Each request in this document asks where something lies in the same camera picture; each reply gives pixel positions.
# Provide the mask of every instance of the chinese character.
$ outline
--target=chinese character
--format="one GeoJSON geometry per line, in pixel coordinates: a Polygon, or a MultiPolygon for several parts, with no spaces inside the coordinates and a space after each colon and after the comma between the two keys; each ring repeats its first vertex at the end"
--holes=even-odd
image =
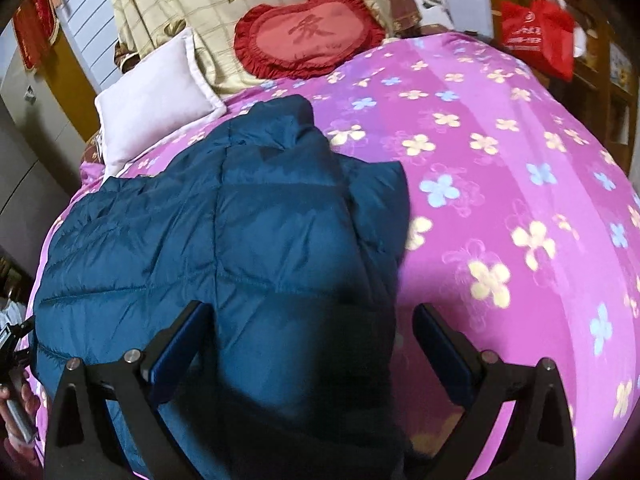
{"type": "Polygon", "coordinates": [[[300,20],[300,22],[293,28],[289,29],[289,35],[299,32],[299,36],[293,40],[294,44],[299,44],[304,40],[310,40],[314,36],[334,36],[335,33],[328,30],[321,30],[319,23],[322,18],[315,14],[310,14],[306,18],[300,20]]]}

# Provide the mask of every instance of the floral quilt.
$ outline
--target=floral quilt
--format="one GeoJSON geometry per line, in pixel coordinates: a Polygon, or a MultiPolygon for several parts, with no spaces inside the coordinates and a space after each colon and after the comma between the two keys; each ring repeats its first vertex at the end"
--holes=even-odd
{"type": "MultiPolygon", "coordinates": [[[[153,177],[220,122],[294,93],[312,102],[334,150],[404,165],[412,222],[392,374],[398,423],[414,446],[435,452],[461,415],[412,335],[414,306],[429,301],[505,361],[557,362],[578,478],[589,478],[640,393],[640,198],[609,153],[526,65],[443,34],[388,43],[321,78],[246,90],[227,101],[228,116],[167,137],[122,177],[153,177]]],[[[83,165],[72,204],[99,188],[103,169],[83,165]]],[[[38,278],[65,215],[47,238],[38,278]]],[[[488,468],[509,415],[501,414],[474,476],[488,468]]],[[[46,410],[38,423],[44,434],[46,410]]]]}

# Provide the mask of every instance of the red heart-shaped pillow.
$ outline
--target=red heart-shaped pillow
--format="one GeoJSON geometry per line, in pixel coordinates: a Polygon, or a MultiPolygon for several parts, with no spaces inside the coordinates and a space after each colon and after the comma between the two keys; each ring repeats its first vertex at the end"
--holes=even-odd
{"type": "Polygon", "coordinates": [[[309,78],[332,72],[384,38],[362,0],[307,0],[254,7],[236,25],[234,48],[257,77],[309,78]]]}

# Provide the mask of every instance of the red decoration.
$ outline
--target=red decoration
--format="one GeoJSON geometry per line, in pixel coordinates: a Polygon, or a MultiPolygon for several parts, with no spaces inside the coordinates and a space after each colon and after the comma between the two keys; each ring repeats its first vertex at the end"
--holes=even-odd
{"type": "Polygon", "coordinates": [[[502,2],[502,43],[543,74],[574,75],[574,19],[553,2],[533,0],[530,9],[502,2]]]}
{"type": "Polygon", "coordinates": [[[257,77],[310,78],[332,72],[384,38],[362,0],[307,0],[254,7],[236,25],[234,48],[257,77]]]}
{"type": "Polygon", "coordinates": [[[50,0],[23,0],[14,14],[14,30],[24,67],[38,68],[58,34],[58,18],[50,0]]]}

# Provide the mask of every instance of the white pillow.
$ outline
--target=white pillow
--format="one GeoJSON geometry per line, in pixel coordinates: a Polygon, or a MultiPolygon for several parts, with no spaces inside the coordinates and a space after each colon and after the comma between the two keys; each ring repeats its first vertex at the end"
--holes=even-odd
{"type": "Polygon", "coordinates": [[[105,178],[175,130],[226,113],[198,68],[189,27],[98,95],[95,107],[102,127],[105,178]]]}

